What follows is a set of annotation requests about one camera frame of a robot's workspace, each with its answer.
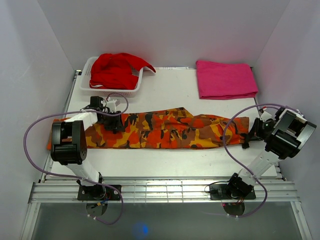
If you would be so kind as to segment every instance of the folded cloth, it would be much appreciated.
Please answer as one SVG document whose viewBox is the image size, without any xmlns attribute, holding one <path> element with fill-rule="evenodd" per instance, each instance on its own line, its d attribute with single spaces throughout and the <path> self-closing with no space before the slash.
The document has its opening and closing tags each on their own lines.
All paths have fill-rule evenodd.
<svg viewBox="0 0 320 240">
<path fill-rule="evenodd" d="M 248 64 L 224 64 L 198 60 L 196 76 L 201 99 L 254 98 L 258 88 Z"/>
<path fill-rule="evenodd" d="M 132 74 L 132 68 L 140 71 L 143 67 L 156 72 L 140 57 L 128 53 L 102 54 L 92 65 L 90 88 L 133 90 L 139 77 Z"/>
<path fill-rule="evenodd" d="M 222 135 L 228 118 L 173 108 L 121 115 L 124 132 L 105 130 L 96 123 L 85 131 L 88 148 L 117 149 L 209 149 L 223 146 Z M 228 145 L 241 144 L 249 130 L 248 117 L 236 117 L 228 127 Z"/>
</svg>

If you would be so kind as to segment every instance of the orange camouflage cloth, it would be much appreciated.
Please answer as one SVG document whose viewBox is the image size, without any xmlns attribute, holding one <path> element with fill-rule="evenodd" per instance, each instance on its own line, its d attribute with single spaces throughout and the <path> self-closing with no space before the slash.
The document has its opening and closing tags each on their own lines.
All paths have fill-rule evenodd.
<svg viewBox="0 0 320 240">
<path fill-rule="evenodd" d="M 201 114 L 193 116 L 185 108 L 123 113 L 124 132 L 107 131 L 94 124 L 85 131 L 88 148 L 122 149 L 208 149 L 223 145 L 228 118 Z M 241 144 L 249 131 L 249 118 L 237 117 L 226 131 L 228 145 Z"/>
</svg>

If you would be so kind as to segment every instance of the plastic basket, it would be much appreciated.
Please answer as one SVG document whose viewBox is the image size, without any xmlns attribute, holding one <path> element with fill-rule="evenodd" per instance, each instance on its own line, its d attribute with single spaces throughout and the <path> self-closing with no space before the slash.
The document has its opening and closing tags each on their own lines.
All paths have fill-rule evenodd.
<svg viewBox="0 0 320 240">
<path fill-rule="evenodd" d="M 97 56 L 90 57 L 86 64 L 84 65 L 81 79 L 80 79 L 80 89 L 83 91 L 84 94 L 88 95 L 97 95 L 97 96 L 107 96 L 110 93 L 120 93 L 124 95 L 125 97 L 131 98 L 134 97 L 139 88 L 142 81 L 142 74 L 144 69 L 141 68 L 140 71 L 135 70 L 134 68 L 131 68 L 132 74 L 135 76 L 139 76 L 138 82 L 136 83 L 135 89 L 133 90 L 127 90 L 127 89 L 95 89 L 90 87 L 90 79 L 91 79 L 91 68 L 92 65 L 95 63 L 95 61 L 98 59 Z"/>
</svg>

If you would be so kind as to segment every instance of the white wall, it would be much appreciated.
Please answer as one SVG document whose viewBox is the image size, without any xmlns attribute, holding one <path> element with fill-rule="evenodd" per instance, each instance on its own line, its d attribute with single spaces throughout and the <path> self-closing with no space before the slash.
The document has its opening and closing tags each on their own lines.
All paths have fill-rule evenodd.
<svg viewBox="0 0 320 240">
<path fill-rule="evenodd" d="M 289 0 L 38 0 L 72 67 L 127 52 L 155 66 L 253 64 Z"/>
<path fill-rule="evenodd" d="M 23 151 L 26 128 L 63 109 L 74 71 L 37 0 L 0 1 L 0 239 L 20 237 L 33 181 Z M 31 156 L 43 166 L 50 121 L 32 131 Z"/>
<path fill-rule="evenodd" d="M 260 103 L 300 109 L 318 125 L 302 151 L 281 163 L 294 180 L 313 239 L 320 239 L 320 1 L 291 0 L 254 66 Z"/>
</svg>

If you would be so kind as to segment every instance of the pink cloth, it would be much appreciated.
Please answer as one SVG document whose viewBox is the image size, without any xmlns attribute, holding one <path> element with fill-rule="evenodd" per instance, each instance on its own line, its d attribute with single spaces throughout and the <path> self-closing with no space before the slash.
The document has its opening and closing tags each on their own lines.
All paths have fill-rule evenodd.
<svg viewBox="0 0 320 240">
<path fill-rule="evenodd" d="M 254 98 L 258 88 L 250 66 L 198 60 L 196 76 L 201 99 Z"/>
</svg>

